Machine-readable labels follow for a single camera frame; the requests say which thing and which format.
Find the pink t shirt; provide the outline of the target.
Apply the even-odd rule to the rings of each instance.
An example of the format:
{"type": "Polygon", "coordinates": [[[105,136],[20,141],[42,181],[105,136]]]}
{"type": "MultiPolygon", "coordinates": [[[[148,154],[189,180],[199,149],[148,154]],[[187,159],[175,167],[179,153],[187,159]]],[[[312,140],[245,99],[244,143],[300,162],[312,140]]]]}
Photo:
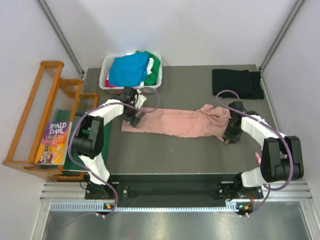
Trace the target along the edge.
{"type": "Polygon", "coordinates": [[[217,137],[223,141],[230,111],[205,104],[196,111],[158,108],[146,113],[136,127],[123,121],[122,132],[161,134],[180,138],[217,137]]]}

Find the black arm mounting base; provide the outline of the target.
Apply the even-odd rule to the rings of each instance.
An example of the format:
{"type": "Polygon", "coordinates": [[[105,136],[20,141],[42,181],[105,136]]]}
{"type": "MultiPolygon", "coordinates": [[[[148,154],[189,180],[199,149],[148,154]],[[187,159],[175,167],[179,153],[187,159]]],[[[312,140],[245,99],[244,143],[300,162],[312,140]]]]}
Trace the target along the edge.
{"type": "Polygon", "coordinates": [[[243,186],[235,174],[113,174],[107,181],[119,201],[140,196],[205,197],[208,200],[260,200],[262,188],[243,186]]]}

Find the Roald Dahl book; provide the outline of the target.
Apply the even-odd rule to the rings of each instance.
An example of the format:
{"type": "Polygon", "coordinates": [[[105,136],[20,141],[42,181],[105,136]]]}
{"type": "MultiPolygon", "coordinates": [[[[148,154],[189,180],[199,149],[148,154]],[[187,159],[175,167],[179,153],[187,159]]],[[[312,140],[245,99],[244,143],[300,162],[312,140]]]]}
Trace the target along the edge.
{"type": "Polygon", "coordinates": [[[71,121],[60,121],[46,125],[35,157],[35,165],[64,165],[72,124],[71,121]]]}

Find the green book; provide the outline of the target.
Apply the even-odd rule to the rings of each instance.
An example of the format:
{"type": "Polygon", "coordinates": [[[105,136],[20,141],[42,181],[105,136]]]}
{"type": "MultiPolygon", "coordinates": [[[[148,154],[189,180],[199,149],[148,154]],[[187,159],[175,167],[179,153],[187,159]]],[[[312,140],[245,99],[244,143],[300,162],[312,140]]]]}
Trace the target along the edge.
{"type": "MultiPolygon", "coordinates": [[[[53,113],[53,122],[65,122],[68,121],[71,115],[70,110],[62,110],[57,109],[53,113]]],[[[110,130],[111,130],[111,123],[108,123],[104,126],[104,145],[101,151],[101,155],[103,158],[104,163],[107,163],[107,153],[108,153],[108,146],[109,146],[109,138],[110,138],[110,130]]],[[[83,161],[80,159],[80,157],[72,150],[72,157],[76,162],[79,164],[84,165],[83,161]]],[[[66,156],[65,164],[63,167],[64,171],[70,171],[70,172],[86,172],[84,168],[78,166],[77,164],[74,164],[71,160],[69,155],[66,156]]]]}

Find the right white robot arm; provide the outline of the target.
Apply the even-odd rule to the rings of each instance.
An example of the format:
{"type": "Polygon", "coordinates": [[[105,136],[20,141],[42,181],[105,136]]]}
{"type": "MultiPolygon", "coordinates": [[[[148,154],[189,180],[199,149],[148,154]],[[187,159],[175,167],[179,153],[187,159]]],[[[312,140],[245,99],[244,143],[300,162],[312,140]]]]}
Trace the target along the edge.
{"type": "Polygon", "coordinates": [[[270,127],[255,111],[247,111],[242,101],[228,105],[231,119],[223,140],[235,144],[242,133],[251,136],[262,148],[260,164],[253,170],[238,173],[233,179],[233,192],[245,198],[252,189],[279,181],[296,181],[304,176],[301,141],[270,127]]]}

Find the blue t shirt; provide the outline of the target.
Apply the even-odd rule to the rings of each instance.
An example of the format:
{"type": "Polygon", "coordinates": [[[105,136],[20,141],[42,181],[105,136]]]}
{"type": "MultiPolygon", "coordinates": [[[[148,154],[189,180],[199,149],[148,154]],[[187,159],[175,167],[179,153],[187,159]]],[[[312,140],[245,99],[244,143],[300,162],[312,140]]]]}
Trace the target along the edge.
{"type": "Polygon", "coordinates": [[[108,73],[109,84],[116,87],[139,86],[148,62],[149,55],[145,52],[116,57],[108,73]]]}

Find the white plastic laundry basket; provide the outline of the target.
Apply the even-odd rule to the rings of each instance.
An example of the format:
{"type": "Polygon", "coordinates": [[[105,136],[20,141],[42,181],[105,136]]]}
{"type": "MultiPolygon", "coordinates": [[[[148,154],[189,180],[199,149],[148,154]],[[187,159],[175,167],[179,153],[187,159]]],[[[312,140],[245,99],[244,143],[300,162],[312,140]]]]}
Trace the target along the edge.
{"type": "Polygon", "coordinates": [[[162,58],[157,53],[135,51],[126,55],[109,55],[102,62],[99,87],[110,94],[124,87],[152,93],[162,84],[162,58]]]}

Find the red t shirt in basket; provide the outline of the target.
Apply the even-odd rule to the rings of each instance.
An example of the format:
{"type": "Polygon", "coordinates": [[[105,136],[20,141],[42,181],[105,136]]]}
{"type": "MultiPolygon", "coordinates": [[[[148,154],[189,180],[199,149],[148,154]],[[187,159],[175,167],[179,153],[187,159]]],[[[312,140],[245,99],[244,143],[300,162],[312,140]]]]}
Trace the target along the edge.
{"type": "Polygon", "coordinates": [[[106,88],[114,88],[114,87],[116,87],[115,85],[111,85],[111,84],[110,84],[108,78],[105,80],[104,86],[105,86],[106,88]]]}

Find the pink small object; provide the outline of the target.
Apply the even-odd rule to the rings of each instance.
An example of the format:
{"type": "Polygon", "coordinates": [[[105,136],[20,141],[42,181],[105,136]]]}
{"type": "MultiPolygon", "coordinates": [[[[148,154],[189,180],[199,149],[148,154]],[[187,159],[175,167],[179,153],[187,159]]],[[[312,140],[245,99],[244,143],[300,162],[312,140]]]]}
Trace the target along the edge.
{"type": "Polygon", "coordinates": [[[254,157],[255,157],[258,165],[260,166],[260,165],[261,165],[261,161],[262,161],[261,155],[260,155],[258,152],[255,152],[255,153],[254,153],[254,157]]]}

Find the folded black t shirt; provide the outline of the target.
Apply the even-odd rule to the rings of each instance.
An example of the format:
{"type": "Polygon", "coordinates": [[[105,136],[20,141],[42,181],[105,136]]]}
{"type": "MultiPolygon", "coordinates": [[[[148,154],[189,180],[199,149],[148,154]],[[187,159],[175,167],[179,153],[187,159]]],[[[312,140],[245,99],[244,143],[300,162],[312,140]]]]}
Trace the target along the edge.
{"type": "Polygon", "coordinates": [[[240,99],[263,100],[260,71],[213,69],[212,94],[230,90],[237,93],[240,99]]]}

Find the green t shirt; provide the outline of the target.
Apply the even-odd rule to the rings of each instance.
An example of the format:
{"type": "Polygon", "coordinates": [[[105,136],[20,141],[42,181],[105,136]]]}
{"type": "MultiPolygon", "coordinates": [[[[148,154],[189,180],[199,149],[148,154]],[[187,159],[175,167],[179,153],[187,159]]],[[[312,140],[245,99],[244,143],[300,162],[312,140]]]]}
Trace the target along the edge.
{"type": "Polygon", "coordinates": [[[154,59],[154,64],[153,64],[152,70],[154,72],[154,75],[155,75],[156,81],[157,81],[158,75],[159,75],[159,70],[160,70],[161,60],[157,56],[155,56],[153,53],[151,53],[149,51],[144,51],[144,52],[148,54],[149,58],[153,58],[154,59]]]}

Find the wooden rack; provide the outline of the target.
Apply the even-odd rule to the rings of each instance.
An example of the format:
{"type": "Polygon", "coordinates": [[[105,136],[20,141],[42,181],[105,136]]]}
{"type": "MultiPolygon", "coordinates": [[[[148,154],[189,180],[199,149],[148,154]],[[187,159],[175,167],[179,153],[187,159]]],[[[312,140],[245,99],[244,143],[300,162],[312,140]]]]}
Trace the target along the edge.
{"type": "Polygon", "coordinates": [[[98,105],[99,95],[84,93],[82,79],[61,77],[63,67],[64,63],[59,60],[40,63],[3,165],[46,180],[79,182],[84,180],[84,172],[67,175],[61,165],[55,169],[39,169],[35,164],[47,123],[62,113],[73,121],[77,111],[86,112],[98,105]]]}

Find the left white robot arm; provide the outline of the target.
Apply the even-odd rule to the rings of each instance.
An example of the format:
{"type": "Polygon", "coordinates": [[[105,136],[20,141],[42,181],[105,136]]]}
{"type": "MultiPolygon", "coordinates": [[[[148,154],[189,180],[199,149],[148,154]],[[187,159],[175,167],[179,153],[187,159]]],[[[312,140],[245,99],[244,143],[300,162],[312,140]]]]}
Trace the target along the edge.
{"type": "Polygon", "coordinates": [[[145,115],[138,112],[146,99],[140,90],[126,86],[121,94],[74,118],[76,125],[72,128],[73,138],[69,140],[69,149],[84,163],[90,177],[89,184],[96,187],[97,194],[102,198],[109,198],[114,191],[113,185],[108,183],[110,172],[102,154],[105,126],[113,119],[123,116],[126,123],[137,127],[145,115]]]}

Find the white t shirt in basket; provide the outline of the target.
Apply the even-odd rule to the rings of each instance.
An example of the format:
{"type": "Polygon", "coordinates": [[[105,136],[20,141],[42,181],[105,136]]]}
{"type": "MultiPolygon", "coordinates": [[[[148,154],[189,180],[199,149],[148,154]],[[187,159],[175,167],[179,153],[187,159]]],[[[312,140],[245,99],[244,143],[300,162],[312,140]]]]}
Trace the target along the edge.
{"type": "Polygon", "coordinates": [[[156,83],[155,73],[153,72],[155,60],[150,57],[148,60],[148,64],[146,68],[142,71],[141,80],[140,80],[140,87],[144,86],[145,83],[147,86],[152,86],[156,83]]]}

